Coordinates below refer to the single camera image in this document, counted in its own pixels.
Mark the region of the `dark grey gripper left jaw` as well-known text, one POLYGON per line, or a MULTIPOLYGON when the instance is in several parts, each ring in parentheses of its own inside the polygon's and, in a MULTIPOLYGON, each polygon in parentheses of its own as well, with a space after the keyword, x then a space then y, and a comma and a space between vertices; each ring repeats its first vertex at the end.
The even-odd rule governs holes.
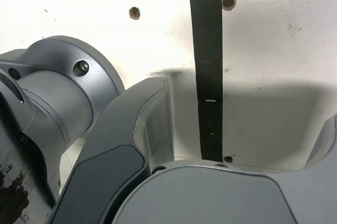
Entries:
POLYGON ((152 170, 173 160, 169 80, 151 77, 124 91, 99 117, 50 223, 111 223, 152 170))

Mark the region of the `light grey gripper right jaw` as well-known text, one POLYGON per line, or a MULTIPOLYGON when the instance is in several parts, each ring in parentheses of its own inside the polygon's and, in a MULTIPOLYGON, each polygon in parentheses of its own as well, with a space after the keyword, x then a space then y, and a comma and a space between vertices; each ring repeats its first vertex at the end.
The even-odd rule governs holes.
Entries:
POLYGON ((336 117, 319 143, 323 159, 287 173, 181 164, 142 182, 114 223, 336 223, 336 117))

